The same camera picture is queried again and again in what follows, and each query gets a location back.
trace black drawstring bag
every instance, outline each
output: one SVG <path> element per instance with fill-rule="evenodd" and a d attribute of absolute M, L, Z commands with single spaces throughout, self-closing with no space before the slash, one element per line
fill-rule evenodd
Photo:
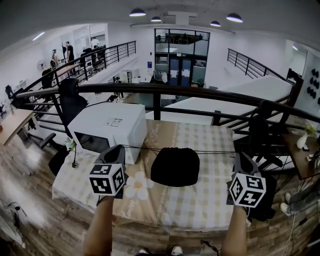
<path fill-rule="evenodd" d="M 170 187 L 196 184 L 200 168 L 198 154 L 191 148 L 162 148 L 151 167 L 151 180 Z"/>

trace tablecloth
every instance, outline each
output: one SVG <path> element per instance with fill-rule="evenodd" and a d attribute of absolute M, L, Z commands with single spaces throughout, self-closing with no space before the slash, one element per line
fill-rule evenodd
<path fill-rule="evenodd" d="M 235 150 L 232 131 L 226 127 L 147 120 L 147 131 L 142 147 Z M 123 199 L 114 201 L 113 215 L 181 230 L 227 229 L 233 208 L 226 205 L 226 182 L 231 180 L 235 154 L 199 153 L 198 182 L 192 186 L 168 187 L 150 180 L 151 166 L 158 153 L 142 149 L 136 164 L 126 166 L 129 179 Z M 77 152 L 79 167 L 72 168 L 74 156 L 71 152 L 62 165 L 52 186 L 52 197 L 69 198 L 94 212 L 98 196 L 92 192 L 88 173 L 97 157 Z"/>

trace white microwave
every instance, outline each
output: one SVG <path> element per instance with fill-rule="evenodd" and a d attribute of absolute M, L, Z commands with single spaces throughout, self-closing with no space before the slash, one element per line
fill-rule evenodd
<path fill-rule="evenodd" d="M 83 109 L 68 125 L 76 150 L 99 156 L 115 145 L 125 148 L 125 163 L 135 164 L 147 135 L 144 105 L 104 102 Z"/>

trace vase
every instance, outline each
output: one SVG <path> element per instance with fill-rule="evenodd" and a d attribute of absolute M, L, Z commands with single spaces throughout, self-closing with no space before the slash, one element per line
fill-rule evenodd
<path fill-rule="evenodd" d="M 308 138 L 308 134 L 305 132 L 304 135 L 302 135 L 298 141 L 296 142 L 296 146 L 298 147 L 298 149 L 302 149 L 304 147 L 304 145 L 306 144 Z"/>

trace white flower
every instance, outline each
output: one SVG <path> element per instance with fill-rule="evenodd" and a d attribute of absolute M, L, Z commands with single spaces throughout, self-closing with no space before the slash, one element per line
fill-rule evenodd
<path fill-rule="evenodd" d="M 130 176 L 127 179 L 126 185 L 128 187 L 125 189 L 124 194 L 127 198 L 133 198 L 137 194 L 139 199 L 147 200 L 149 196 L 147 188 L 152 188 L 154 182 L 146 178 L 143 171 L 139 171 L 135 174 L 135 178 Z"/>

